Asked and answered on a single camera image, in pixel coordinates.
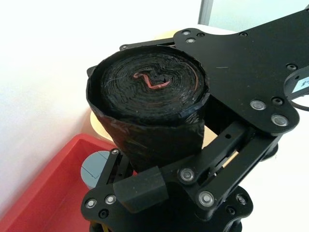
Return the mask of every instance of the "black plastic wrap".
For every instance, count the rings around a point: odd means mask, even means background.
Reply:
[[[87,84],[91,109],[138,172],[201,150],[208,96],[197,61],[162,46],[115,53]]]

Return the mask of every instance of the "roll of black trash bags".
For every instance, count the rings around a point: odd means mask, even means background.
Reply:
[[[163,46],[117,52],[87,83],[91,109],[137,172],[201,151],[208,97],[199,63]]]

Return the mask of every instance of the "red plastic bin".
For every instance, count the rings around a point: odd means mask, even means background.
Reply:
[[[115,145],[87,134],[76,135],[47,164],[0,221],[1,232],[86,232],[80,207],[88,192],[80,170],[92,153]]]

